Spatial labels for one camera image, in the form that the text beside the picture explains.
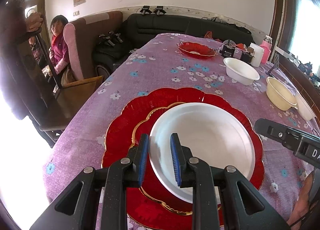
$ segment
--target white bottle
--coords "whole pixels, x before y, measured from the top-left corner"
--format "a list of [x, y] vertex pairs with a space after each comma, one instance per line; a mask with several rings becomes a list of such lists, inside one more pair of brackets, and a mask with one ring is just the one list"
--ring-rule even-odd
[[254, 58], [251, 61], [251, 65], [254, 67], [259, 67], [263, 57], [264, 49], [254, 43], [251, 43], [250, 47], [254, 49]]

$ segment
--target white bowl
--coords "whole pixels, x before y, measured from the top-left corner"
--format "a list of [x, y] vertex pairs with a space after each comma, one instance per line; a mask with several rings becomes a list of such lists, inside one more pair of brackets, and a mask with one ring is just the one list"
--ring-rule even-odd
[[310, 108], [306, 100], [302, 97], [302, 95], [297, 91], [295, 95], [298, 107], [298, 113], [305, 121], [310, 121], [316, 115], [313, 110]]
[[243, 61], [229, 57], [223, 62], [227, 66], [227, 75], [244, 85], [252, 84], [253, 81], [260, 79], [258, 72]]
[[297, 109], [297, 101], [292, 92], [276, 78], [267, 78], [267, 96], [280, 110], [287, 111], [291, 107]]
[[[192, 188], [179, 188], [175, 181], [170, 136], [177, 133], [182, 146], [210, 166], [235, 166], [248, 180], [255, 165], [254, 147], [243, 125], [227, 111], [206, 103], [186, 103], [160, 116], [150, 133], [149, 157], [164, 187], [192, 203]], [[220, 203], [218, 188], [215, 188]]]

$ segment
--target pink bottle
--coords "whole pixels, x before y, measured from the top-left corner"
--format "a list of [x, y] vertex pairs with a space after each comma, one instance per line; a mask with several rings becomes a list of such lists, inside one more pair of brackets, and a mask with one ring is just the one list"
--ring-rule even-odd
[[262, 41], [262, 44], [260, 45], [264, 49], [263, 57], [261, 59], [262, 64], [266, 64], [268, 61], [268, 58], [271, 53], [271, 47], [272, 47], [272, 38], [269, 36], [266, 36], [264, 40]]

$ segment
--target dining table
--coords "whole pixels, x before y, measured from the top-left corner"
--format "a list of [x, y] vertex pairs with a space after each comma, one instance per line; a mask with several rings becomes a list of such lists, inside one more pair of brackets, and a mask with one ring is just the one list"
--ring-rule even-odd
[[[318, 135], [319, 127], [315, 119], [305, 121], [296, 109], [282, 111], [269, 100], [266, 94], [266, 72], [273, 66], [272, 63], [255, 67], [260, 79], [245, 86], [227, 76], [224, 58], [219, 52], [209, 59], [193, 58], [178, 49], [177, 44], [180, 42], [199, 43], [212, 49], [221, 48], [222, 45], [212, 39], [163, 33], [133, 52], [92, 94], [55, 144], [43, 167], [49, 201], [54, 200], [85, 167], [101, 168], [106, 130], [110, 123], [121, 115], [131, 100], [146, 97], [160, 88], [192, 87], [222, 97], [233, 108], [245, 114], [253, 125], [258, 119], [266, 118]], [[239, 59], [241, 53], [242, 50], [236, 48], [234, 57]], [[296, 91], [280, 69], [274, 69], [272, 75], [293, 93]], [[260, 139], [264, 175], [259, 192], [288, 220], [299, 190], [313, 166], [293, 156], [292, 151], [280, 143], [261, 135]], [[96, 229], [99, 229], [100, 213], [101, 204]], [[144, 228], [128, 217], [128, 229]]]

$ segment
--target silver screw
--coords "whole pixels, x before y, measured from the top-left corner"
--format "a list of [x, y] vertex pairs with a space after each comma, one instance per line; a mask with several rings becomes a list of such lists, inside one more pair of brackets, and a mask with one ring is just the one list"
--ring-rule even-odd
[[199, 160], [198, 160], [196, 157], [191, 157], [191, 158], [189, 159], [189, 162], [190, 162], [191, 164], [197, 164], [197, 163], [199, 162]]
[[89, 174], [93, 171], [93, 167], [85, 167], [83, 172], [86, 173], [86, 174]]
[[229, 172], [229, 173], [234, 173], [234, 172], [236, 172], [236, 168], [234, 167], [234, 166], [227, 166], [227, 171]]
[[124, 157], [120, 160], [121, 164], [128, 164], [130, 162], [130, 159], [128, 157]]

